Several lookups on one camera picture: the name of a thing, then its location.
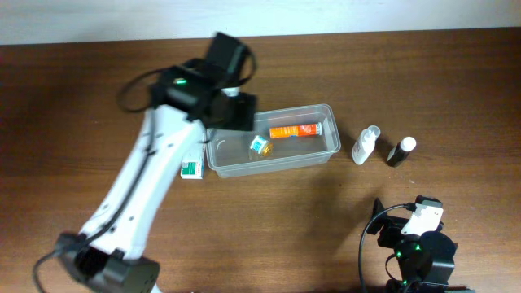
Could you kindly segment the white spray bottle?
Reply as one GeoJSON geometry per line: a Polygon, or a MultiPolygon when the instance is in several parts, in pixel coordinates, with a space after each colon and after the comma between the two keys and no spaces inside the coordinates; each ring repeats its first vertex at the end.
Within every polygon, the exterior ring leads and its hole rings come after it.
{"type": "Polygon", "coordinates": [[[352,148],[352,159],[355,164],[362,165],[369,158],[374,150],[375,142],[381,134],[381,130],[376,125],[371,125],[364,129],[352,148]]]}

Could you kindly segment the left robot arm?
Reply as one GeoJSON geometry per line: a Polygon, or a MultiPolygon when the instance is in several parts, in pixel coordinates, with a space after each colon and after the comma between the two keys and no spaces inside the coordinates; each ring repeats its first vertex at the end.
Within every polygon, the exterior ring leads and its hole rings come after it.
{"type": "Polygon", "coordinates": [[[77,234],[62,233],[51,256],[93,292],[157,292],[158,262],[144,257],[148,234],[189,151],[208,143],[208,129],[251,131],[256,96],[241,91],[255,63],[239,39],[217,33],[206,55],[135,77],[117,95],[120,107],[143,79],[149,101],[141,133],[116,181],[77,234]]]}

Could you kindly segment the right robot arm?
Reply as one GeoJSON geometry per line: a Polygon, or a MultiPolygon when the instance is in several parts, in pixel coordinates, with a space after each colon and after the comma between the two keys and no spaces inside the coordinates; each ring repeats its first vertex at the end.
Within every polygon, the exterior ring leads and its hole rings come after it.
{"type": "Polygon", "coordinates": [[[392,249],[387,260],[397,260],[399,278],[388,274],[385,292],[458,293],[473,290],[450,286],[455,269],[458,245],[442,233],[443,204],[434,198],[417,196],[412,203],[384,207],[374,200],[371,217],[361,234],[358,250],[358,273],[361,287],[367,291],[362,269],[362,252],[366,235],[378,235],[380,247],[392,249]]]}

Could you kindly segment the white green medicine box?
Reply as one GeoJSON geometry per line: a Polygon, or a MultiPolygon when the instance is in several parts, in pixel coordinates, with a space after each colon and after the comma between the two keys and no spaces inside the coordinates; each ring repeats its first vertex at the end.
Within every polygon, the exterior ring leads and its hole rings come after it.
{"type": "Polygon", "coordinates": [[[182,159],[180,176],[182,179],[202,180],[204,177],[205,145],[193,146],[182,159]]]}

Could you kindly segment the orange tablet tube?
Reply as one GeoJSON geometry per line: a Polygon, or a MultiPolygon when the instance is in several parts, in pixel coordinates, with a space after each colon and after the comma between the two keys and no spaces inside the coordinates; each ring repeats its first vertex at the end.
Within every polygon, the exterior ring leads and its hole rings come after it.
{"type": "Polygon", "coordinates": [[[322,135],[322,124],[280,126],[269,129],[272,139],[322,135]]]}

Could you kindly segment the small amber jar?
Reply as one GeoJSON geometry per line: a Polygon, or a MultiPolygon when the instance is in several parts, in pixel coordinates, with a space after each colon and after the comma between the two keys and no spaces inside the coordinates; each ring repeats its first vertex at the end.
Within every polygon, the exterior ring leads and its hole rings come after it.
{"type": "Polygon", "coordinates": [[[270,140],[260,135],[255,135],[250,142],[248,155],[251,160],[260,160],[261,158],[270,157],[273,151],[274,145],[270,140]]]}

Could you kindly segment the black bottle white cap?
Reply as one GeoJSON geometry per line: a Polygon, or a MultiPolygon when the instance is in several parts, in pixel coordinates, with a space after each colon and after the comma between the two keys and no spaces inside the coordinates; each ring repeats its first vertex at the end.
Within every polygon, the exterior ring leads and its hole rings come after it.
{"type": "Polygon", "coordinates": [[[392,148],[388,157],[387,164],[391,167],[400,166],[409,156],[409,153],[414,150],[417,142],[413,137],[405,137],[392,148]]]}

